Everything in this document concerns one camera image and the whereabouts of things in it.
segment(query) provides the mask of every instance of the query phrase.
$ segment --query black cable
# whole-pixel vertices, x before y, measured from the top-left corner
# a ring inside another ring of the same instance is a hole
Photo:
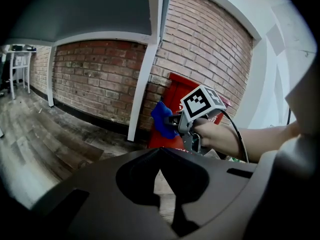
[[[231,124],[233,125],[233,128],[235,129],[235,132],[238,135],[238,138],[239,138],[239,141],[240,141],[240,147],[241,147],[241,151],[242,151],[243,156],[244,156],[244,160],[245,160],[246,163],[249,163],[248,153],[247,153],[247,150],[246,150],[246,147],[245,147],[244,140],[242,139],[242,136],[240,134],[240,131],[236,127],[234,121],[232,121],[231,117],[227,114],[227,112],[222,110],[222,109],[219,109],[219,110],[222,112],[222,114],[224,114],[230,120]]]
[[[289,114],[288,114],[288,120],[286,122],[286,125],[290,124],[290,117],[291,117],[291,109],[289,107]]]

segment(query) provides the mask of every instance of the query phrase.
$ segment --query blue cloth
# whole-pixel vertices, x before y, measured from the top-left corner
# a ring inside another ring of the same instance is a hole
[[[162,101],[159,101],[151,112],[151,116],[154,119],[155,129],[161,133],[162,137],[171,140],[179,134],[172,127],[170,127],[170,125],[164,124],[164,118],[172,115],[173,113],[171,109],[166,107]]]

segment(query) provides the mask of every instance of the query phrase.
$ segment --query human arm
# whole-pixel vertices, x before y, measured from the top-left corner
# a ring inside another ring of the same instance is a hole
[[[202,145],[227,156],[244,159],[238,136],[232,126],[214,124],[199,118],[194,131],[202,137]],[[265,129],[239,129],[250,162],[259,162],[263,153],[278,150],[287,140],[299,135],[297,122]]]

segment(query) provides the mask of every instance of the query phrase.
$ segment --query red brick wall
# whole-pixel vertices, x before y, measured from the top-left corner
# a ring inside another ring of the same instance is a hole
[[[165,79],[175,72],[214,88],[232,101],[233,117],[248,81],[253,38],[210,0],[171,0],[165,25],[151,73]]]
[[[252,41],[240,23],[214,2],[171,0],[138,127],[151,129],[150,113],[171,84],[170,72],[216,89],[232,101],[227,111],[234,116],[249,76]],[[118,40],[57,47],[53,96],[81,111],[128,125],[145,48]],[[31,84],[44,93],[48,52],[48,47],[38,46],[31,68]]]
[[[79,110],[128,125],[145,49],[142,44],[116,40],[57,47],[53,96]]]
[[[30,61],[30,84],[44,94],[47,93],[47,65],[49,46],[36,46]]]

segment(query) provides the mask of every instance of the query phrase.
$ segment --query wooden floor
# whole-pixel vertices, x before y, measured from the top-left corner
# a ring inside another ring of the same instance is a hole
[[[77,119],[21,86],[16,99],[0,98],[0,173],[12,197],[30,208],[44,193],[76,170],[98,160],[141,150],[146,143]],[[175,195],[159,172],[154,192],[160,214],[173,219]]]

